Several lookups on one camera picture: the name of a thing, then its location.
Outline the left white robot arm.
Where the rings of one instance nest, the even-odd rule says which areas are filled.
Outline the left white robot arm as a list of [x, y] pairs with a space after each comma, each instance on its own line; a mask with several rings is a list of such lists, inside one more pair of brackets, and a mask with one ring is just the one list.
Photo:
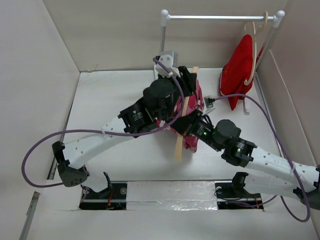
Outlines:
[[172, 126], [180, 118], [186, 97], [192, 96], [197, 88], [197, 74], [185, 66], [159, 68], [158, 78], [142, 92], [134, 104], [120, 111], [118, 116], [102, 127], [101, 131], [86, 135], [78, 140], [52, 145], [57, 170], [65, 187], [84, 185], [100, 198], [111, 194], [111, 185], [92, 176], [86, 163], [99, 154], [126, 141], [151, 135]]

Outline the beige wooden hanger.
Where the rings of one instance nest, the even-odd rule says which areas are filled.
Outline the beige wooden hanger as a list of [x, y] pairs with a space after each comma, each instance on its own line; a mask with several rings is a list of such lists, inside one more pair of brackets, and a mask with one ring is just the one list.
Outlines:
[[[198, 67], [193, 67], [192, 71], [191, 71], [191, 73], [193, 74], [192, 76], [195, 76], [195, 88], [196, 88], [196, 80], [197, 80], [197, 70], [198, 70]], [[186, 96], [184, 99], [184, 105], [181, 104], [180, 110], [182, 110], [182, 113], [181, 113], [182, 117], [186, 116], [189, 97], [190, 96]], [[182, 161], [183, 148], [184, 148], [184, 144], [183, 144], [184, 137], [188, 137], [188, 136], [182, 136], [180, 134], [177, 134], [177, 139], [176, 139], [176, 144], [175, 144], [175, 152], [174, 152], [174, 161], [175, 162]]]

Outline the pink camouflage trousers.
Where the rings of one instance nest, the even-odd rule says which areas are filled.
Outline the pink camouflage trousers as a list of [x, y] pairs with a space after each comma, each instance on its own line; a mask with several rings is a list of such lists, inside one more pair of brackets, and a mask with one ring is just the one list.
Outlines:
[[[188, 99], [186, 115], [191, 114], [194, 110], [204, 110], [204, 98], [202, 89], [199, 83], [199, 80], [196, 80], [196, 89], [195, 93], [191, 95]], [[173, 109], [171, 117], [173, 118], [181, 109], [182, 103], [181, 98], [178, 98], [178, 101]], [[198, 138], [195, 136], [188, 136], [183, 138], [183, 146], [185, 149], [191, 149], [193, 152], [197, 151], [198, 148]]]

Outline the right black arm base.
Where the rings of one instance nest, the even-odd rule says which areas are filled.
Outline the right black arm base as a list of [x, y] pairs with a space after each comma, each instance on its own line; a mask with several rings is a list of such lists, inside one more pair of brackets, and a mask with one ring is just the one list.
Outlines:
[[244, 189], [248, 173], [237, 172], [232, 180], [216, 181], [214, 195], [219, 210], [263, 210], [260, 193], [249, 193]]

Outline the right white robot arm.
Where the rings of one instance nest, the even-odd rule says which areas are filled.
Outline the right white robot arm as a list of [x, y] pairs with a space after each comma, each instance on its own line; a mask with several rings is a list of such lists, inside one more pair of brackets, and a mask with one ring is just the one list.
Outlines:
[[261, 176], [237, 172], [232, 179], [231, 191], [237, 197], [265, 193], [300, 201], [310, 208], [320, 208], [320, 169], [300, 163], [289, 163], [251, 141], [240, 137], [241, 129], [228, 119], [216, 125], [195, 110], [178, 118], [172, 128], [179, 134], [195, 136], [217, 152], [228, 164], [260, 171]]

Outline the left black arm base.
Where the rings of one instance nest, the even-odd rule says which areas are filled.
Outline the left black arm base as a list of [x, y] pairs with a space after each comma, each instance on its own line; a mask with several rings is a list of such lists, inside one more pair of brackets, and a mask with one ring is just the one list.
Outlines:
[[127, 181], [111, 181], [104, 172], [107, 188], [94, 192], [91, 188], [81, 185], [82, 195], [79, 202], [81, 210], [123, 211], [127, 209]]

